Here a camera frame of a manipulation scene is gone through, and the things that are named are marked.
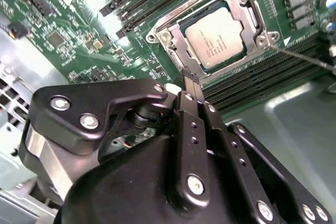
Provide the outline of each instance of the silver screw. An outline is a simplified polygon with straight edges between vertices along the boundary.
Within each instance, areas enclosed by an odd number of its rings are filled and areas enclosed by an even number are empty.
[[[240,125],[237,125],[237,129],[239,130],[239,132],[241,133],[245,133],[245,129],[243,127],[241,127]]]
[[[212,105],[209,105],[209,109],[210,109],[210,111],[213,112],[213,113],[216,112],[215,107],[213,107]]]
[[[259,47],[264,46],[266,37],[261,35],[257,38],[256,43]]]
[[[55,110],[59,111],[68,110],[70,108],[70,103],[68,102],[68,100],[62,97],[52,98],[52,100],[50,101],[50,105]]]
[[[272,35],[271,35],[271,39],[272,39],[273,41],[277,40],[277,38],[278,38],[278,36],[277,36],[276,34],[272,34]]]
[[[262,201],[258,201],[257,206],[258,206],[259,212],[266,220],[268,221],[273,220],[273,213],[271,209],[266,205],[266,203]]]
[[[194,98],[191,96],[191,94],[185,94],[185,97],[186,97],[189,101],[194,101]]]
[[[317,213],[319,214],[319,216],[321,217],[322,220],[324,220],[324,221],[328,221],[328,216],[327,216],[326,213],[322,210],[322,208],[316,206],[316,211],[317,211]]]
[[[203,183],[199,178],[191,175],[188,177],[187,182],[190,191],[192,191],[194,194],[201,195],[204,192]]]
[[[147,40],[148,40],[149,42],[153,42],[153,41],[155,40],[155,37],[154,37],[153,35],[149,35],[149,36],[147,37]]]
[[[82,115],[79,119],[80,124],[87,129],[93,130],[99,126],[99,121],[94,115]]]
[[[313,213],[313,211],[308,206],[302,205],[302,209],[303,209],[303,212],[305,212],[306,216],[310,220],[316,220],[315,214]]]
[[[172,39],[172,35],[170,34],[170,32],[168,31],[164,31],[162,34],[161,34],[161,39],[163,42],[168,42]]]
[[[155,84],[154,85],[154,89],[157,91],[157,92],[163,92],[164,89],[159,85],[159,84]]]

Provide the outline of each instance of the motherboard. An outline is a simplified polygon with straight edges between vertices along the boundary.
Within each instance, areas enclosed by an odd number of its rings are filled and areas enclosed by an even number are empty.
[[[323,71],[270,49],[318,58],[336,0],[0,0],[69,83],[196,73],[222,114]]]

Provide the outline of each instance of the cpu socket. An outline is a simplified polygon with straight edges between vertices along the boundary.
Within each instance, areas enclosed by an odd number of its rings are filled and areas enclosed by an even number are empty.
[[[178,69],[202,84],[261,56],[280,39],[268,32],[256,0],[188,0],[157,21],[148,43],[161,43]]]

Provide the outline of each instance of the chip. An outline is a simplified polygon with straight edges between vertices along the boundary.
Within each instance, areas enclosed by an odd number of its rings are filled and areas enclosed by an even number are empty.
[[[242,30],[241,23],[222,7],[188,27],[185,34],[203,67],[211,68],[244,50]]]
[[[103,44],[100,42],[99,39],[95,39],[94,42],[92,43],[92,45],[97,49],[102,49],[103,47]]]
[[[60,45],[64,43],[64,38],[61,36],[61,34],[58,33],[58,31],[52,32],[48,37],[47,40],[49,43],[54,47],[58,48]]]

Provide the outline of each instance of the black mechanical arm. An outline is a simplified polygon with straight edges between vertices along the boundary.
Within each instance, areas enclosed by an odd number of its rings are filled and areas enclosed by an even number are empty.
[[[38,90],[19,148],[62,204],[55,224],[332,223],[241,124],[227,127],[184,70],[177,95],[127,80]],[[113,139],[156,136],[125,153]]]

